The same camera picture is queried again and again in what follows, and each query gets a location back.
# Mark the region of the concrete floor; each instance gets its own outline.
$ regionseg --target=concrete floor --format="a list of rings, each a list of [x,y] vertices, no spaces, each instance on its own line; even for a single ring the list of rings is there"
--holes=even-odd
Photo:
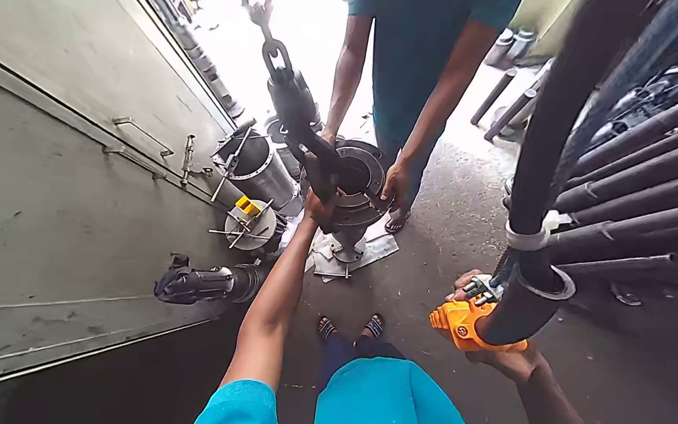
[[[346,3],[274,4],[273,34],[286,43],[292,63],[304,72],[325,117]],[[270,99],[260,83],[266,79],[260,32],[236,5],[203,6],[201,16],[219,19],[218,29],[209,31],[202,24],[199,31],[207,33],[201,37],[221,53],[215,60],[224,82],[249,113],[264,115]],[[372,139],[372,130],[362,119],[372,106],[371,54],[340,131],[364,140]],[[463,352],[430,328],[427,318],[459,275],[473,268],[493,271],[505,246],[502,185],[513,172],[518,149],[511,143],[486,142],[484,130],[468,122],[500,75],[497,69],[480,69],[449,119],[412,217],[397,236],[400,251],[354,271],[349,281],[323,284],[306,275],[277,394],[281,422],[313,420],[318,394],[313,386],[321,360],[315,336],[318,316],[332,317],[340,332],[352,337],[374,312],[386,317],[386,340],[438,382],[467,422],[527,421],[513,384],[485,365],[466,361]],[[528,84],[529,75],[518,76],[496,106],[509,102]],[[483,122],[489,119],[486,115]],[[593,291],[581,287],[578,295],[580,304],[593,311],[593,319],[562,310],[535,337],[567,397],[589,423],[678,422],[678,339],[659,336],[678,334],[678,292],[663,296],[653,291],[644,308],[635,309],[617,303],[603,290]]]

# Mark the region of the steel cylinder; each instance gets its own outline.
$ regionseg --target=steel cylinder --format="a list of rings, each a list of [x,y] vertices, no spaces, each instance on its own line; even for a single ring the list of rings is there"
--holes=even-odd
[[[221,149],[220,160],[225,161],[241,142],[241,138],[229,142]],[[250,136],[245,141],[240,152],[240,163],[228,178],[248,197],[262,201],[273,198],[271,207],[275,210],[285,207],[300,191],[274,146],[260,135]]]

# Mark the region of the gray wall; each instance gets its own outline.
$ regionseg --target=gray wall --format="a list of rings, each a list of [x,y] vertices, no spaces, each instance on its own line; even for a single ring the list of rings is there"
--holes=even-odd
[[[173,178],[152,179],[137,164],[102,153],[95,134],[138,149],[145,156],[136,157],[174,177],[188,133],[198,136],[197,158],[204,157],[231,122],[142,3],[5,3],[0,373],[218,317],[218,304],[166,305],[152,296],[170,252],[189,254],[201,268],[244,259],[206,232],[223,219],[201,200],[209,187],[197,181],[196,197]],[[25,88],[14,89],[18,84]],[[33,101],[36,88],[92,126],[65,124],[65,108]],[[175,143],[177,154],[164,161],[137,131],[114,128],[111,117],[122,115]],[[228,185],[224,194],[230,201],[238,192]]]

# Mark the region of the teal shirt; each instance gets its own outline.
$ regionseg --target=teal shirt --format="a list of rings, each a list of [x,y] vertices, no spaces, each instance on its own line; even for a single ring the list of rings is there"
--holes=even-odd
[[[376,130],[406,141],[468,20],[506,27],[520,0],[348,0],[350,15],[375,18]]]
[[[328,381],[315,406],[315,424],[347,422],[464,423],[425,371],[414,362],[391,358],[356,359]],[[219,423],[276,424],[277,397],[263,382],[230,382],[211,396],[195,420]]]

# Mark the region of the pipe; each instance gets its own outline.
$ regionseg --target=pipe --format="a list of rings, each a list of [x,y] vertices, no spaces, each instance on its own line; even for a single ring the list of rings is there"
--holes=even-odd
[[[512,105],[504,111],[504,113],[496,120],[494,125],[488,129],[488,131],[485,132],[485,135],[483,136],[484,139],[488,141],[492,141],[496,135],[501,133],[501,130],[504,129],[504,127],[511,121],[514,116],[519,113],[527,104],[532,101],[536,96],[538,95],[538,92],[535,90],[532,90],[532,88],[528,88],[525,90],[522,95],[512,103]]]
[[[590,108],[587,117],[567,141],[551,182],[551,195],[547,206],[552,205],[559,196],[564,183],[571,177],[576,165],[580,166],[578,161],[588,151],[593,136],[606,124],[609,112],[614,105],[632,88],[637,79],[651,72],[655,61],[677,37],[678,0],[674,0],[662,6],[638,41],[627,51],[603,84],[598,99]]]
[[[640,125],[622,133],[597,149],[585,153],[578,161],[572,175],[580,177],[609,164],[635,150],[656,143],[664,134],[678,127],[678,104],[653,116]]]
[[[678,179],[570,214],[580,226],[601,221],[621,221],[678,207]]]
[[[603,166],[602,168],[598,168],[589,174],[583,175],[582,177],[572,178],[567,181],[566,186],[564,186],[564,190],[566,191],[589,181],[598,181],[599,179],[608,177],[609,175],[616,174],[620,170],[627,169],[629,167],[635,166],[636,164],[641,164],[648,159],[653,159],[656,156],[670,152],[677,147],[678,133],[674,134],[673,136],[666,137],[663,140],[652,144],[651,146],[647,146],[645,149],[618,159],[608,165]]]
[[[585,2],[576,14],[565,41],[567,47],[541,88],[517,163],[509,213],[509,225],[517,234],[541,231],[564,141],[616,55],[631,27],[629,22],[639,16],[645,3],[596,0]],[[545,250],[515,251],[513,255],[517,263],[503,298],[492,313],[475,324],[480,338],[492,345],[532,336],[553,316],[560,301],[573,294],[571,279],[551,267]]]
[[[602,278],[605,280],[637,278],[641,274],[661,272],[671,267],[673,267],[673,254],[569,263],[558,266],[572,278]]]
[[[476,113],[472,116],[472,119],[470,119],[470,124],[477,125],[478,122],[481,119],[483,119],[483,116],[485,116],[485,112],[488,111],[490,107],[494,105],[496,99],[499,98],[501,93],[503,93],[504,90],[506,89],[506,86],[509,85],[510,82],[512,82],[514,76],[516,75],[517,68],[511,68],[504,72],[504,75],[502,75],[499,82],[496,83],[494,89],[491,90],[491,92],[488,94],[488,97],[486,97],[485,100],[483,101],[483,104],[481,104]]]
[[[604,249],[622,245],[644,250],[666,243],[678,244],[678,207],[619,222],[604,221],[559,232],[549,237],[548,246],[554,263],[566,263],[577,262],[578,257],[598,252],[603,254]]]
[[[676,178],[678,178],[678,149],[600,181],[571,188],[560,194],[554,207],[560,212],[582,210]]]

